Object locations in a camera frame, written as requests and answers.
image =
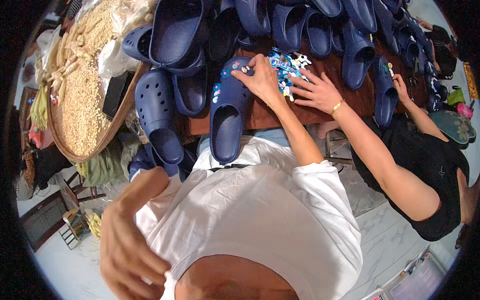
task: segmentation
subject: white t-shirt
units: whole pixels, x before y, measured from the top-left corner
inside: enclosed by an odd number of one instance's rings
[[[233,164],[219,167],[206,149],[182,184],[168,187],[136,214],[158,256],[172,264],[162,300],[201,257],[229,254],[282,276],[300,300],[338,299],[362,266],[360,231],[337,169],[330,162],[298,167],[291,148],[243,136]]]

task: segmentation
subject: blue flower charm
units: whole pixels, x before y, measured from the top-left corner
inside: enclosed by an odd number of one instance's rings
[[[230,71],[223,69],[222,72],[220,72],[220,76],[222,76],[222,78],[229,77]]]

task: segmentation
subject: white plastic bag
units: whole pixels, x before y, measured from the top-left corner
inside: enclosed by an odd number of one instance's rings
[[[151,23],[157,3],[158,0],[117,0],[111,13],[113,34],[123,40],[136,27]]]
[[[36,39],[36,43],[38,44],[38,47],[40,47],[42,55],[42,68],[49,73],[53,72],[51,69],[52,64],[50,62],[57,59],[56,55],[51,54],[52,49],[58,44],[58,42],[60,42],[60,29],[61,25],[58,25],[55,30],[47,29]]]
[[[111,78],[120,76],[125,71],[135,72],[139,62],[123,52],[119,40],[112,40],[105,44],[98,55],[98,75]]]

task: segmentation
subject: woman in black shirt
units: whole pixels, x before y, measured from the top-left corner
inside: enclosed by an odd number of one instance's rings
[[[480,179],[468,187],[467,160],[410,100],[399,74],[393,77],[399,100],[420,133],[410,131],[396,118],[386,129],[380,129],[372,118],[362,120],[325,73],[318,78],[300,72],[311,82],[292,78],[304,89],[292,86],[290,91],[311,101],[295,103],[332,115],[350,141],[355,166],[364,181],[382,192],[423,239],[439,240],[460,223],[468,228],[480,196]]]
[[[425,35],[430,39],[433,47],[433,65],[438,73],[443,76],[452,75],[456,68],[456,59],[458,58],[458,49],[448,35],[445,28],[432,25],[418,18],[420,25],[431,32]]]

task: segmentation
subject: red object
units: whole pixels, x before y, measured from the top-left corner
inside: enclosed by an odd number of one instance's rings
[[[458,103],[456,106],[456,111],[469,119],[473,117],[473,111],[465,103]]]
[[[40,130],[35,132],[35,128],[36,124],[32,124],[32,127],[30,127],[30,131],[28,132],[28,139],[33,140],[36,147],[40,148],[42,145],[42,134],[40,133]]]

